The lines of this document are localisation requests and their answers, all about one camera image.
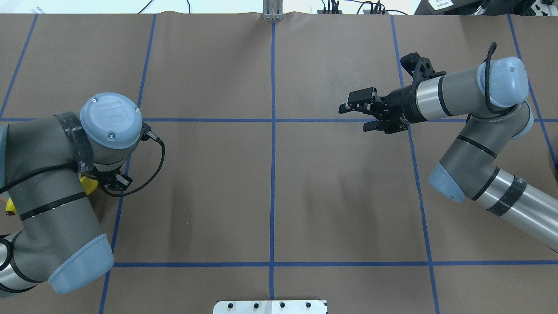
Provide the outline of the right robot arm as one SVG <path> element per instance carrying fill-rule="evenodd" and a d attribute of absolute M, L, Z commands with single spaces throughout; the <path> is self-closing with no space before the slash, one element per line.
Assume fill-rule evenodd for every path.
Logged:
<path fill-rule="evenodd" d="M 429 59 L 411 53 L 402 67 L 412 83 L 380 96 L 376 88 L 352 91 L 339 106 L 374 117 L 363 131 L 386 134 L 410 125 L 468 115 L 462 131 L 431 172 L 434 189 L 458 203 L 471 199 L 494 216 L 557 250 L 557 200 L 494 164 L 509 141 L 528 133 L 534 122 L 527 101 L 528 79 L 516 57 L 486 59 L 472 68 L 447 74 Z"/>

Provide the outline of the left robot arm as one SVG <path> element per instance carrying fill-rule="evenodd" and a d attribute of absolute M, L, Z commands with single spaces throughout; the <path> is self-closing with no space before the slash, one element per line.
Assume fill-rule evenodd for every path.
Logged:
<path fill-rule="evenodd" d="M 117 172 L 137 147 L 140 108 L 104 92 L 80 111 L 1 127 L 1 191 L 23 229 L 1 238 L 1 296 L 48 283 L 58 294 L 104 276 L 114 263 L 108 236 L 80 181 Z"/>

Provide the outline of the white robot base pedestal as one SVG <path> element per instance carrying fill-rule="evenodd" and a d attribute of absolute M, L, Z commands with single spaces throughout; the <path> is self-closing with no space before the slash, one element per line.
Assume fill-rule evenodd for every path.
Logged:
<path fill-rule="evenodd" d="M 224 300 L 214 314 L 328 314 L 326 300 Z"/>

